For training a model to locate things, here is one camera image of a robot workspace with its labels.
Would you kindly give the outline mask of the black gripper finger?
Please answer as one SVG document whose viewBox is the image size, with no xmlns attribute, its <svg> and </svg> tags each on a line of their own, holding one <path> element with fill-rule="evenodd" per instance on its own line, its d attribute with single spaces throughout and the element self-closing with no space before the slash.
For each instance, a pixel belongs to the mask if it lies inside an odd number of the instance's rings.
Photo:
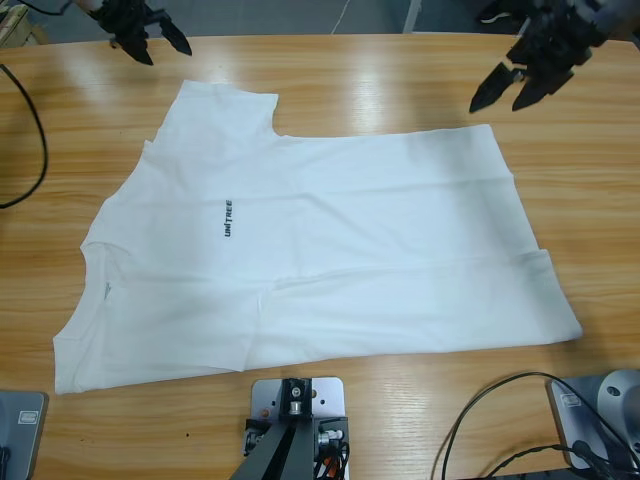
<svg viewBox="0 0 640 480">
<path fill-rule="evenodd" d="M 514 100 L 512 110 L 522 110 L 538 103 L 548 95 L 555 94 L 573 76 L 573 71 L 567 71 L 545 79 L 533 77 L 529 78 Z"/>
<path fill-rule="evenodd" d="M 521 70 L 499 63 L 479 85 L 469 106 L 470 113 L 493 105 L 512 84 L 521 80 Z"/>
<path fill-rule="evenodd" d="M 120 48 L 136 62 L 143 65 L 153 66 L 153 60 L 148 53 L 147 33 L 142 30 L 127 35 L 115 35 L 110 40 L 112 48 Z"/>
<path fill-rule="evenodd" d="M 173 23 L 171 17 L 165 10 L 151 10 L 148 17 L 148 24 L 158 24 L 161 35 L 169 41 L 176 51 L 188 56 L 192 55 L 192 49 L 187 37 Z"/>
</svg>

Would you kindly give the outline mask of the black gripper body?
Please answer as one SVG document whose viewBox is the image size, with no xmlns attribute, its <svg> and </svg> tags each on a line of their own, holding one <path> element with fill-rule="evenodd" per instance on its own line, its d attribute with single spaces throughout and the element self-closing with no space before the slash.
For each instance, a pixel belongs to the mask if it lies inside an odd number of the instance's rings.
<svg viewBox="0 0 640 480">
<path fill-rule="evenodd" d="M 514 13 L 525 23 L 506 58 L 530 78 L 570 72 L 607 40 L 596 23 L 603 7 L 602 1 L 516 1 Z"/>
<path fill-rule="evenodd" d="M 109 0 L 92 10 L 91 18 L 116 39 L 146 40 L 146 27 L 160 22 L 161 10 L 152 9 L 142 0 Z"/>
</svg>

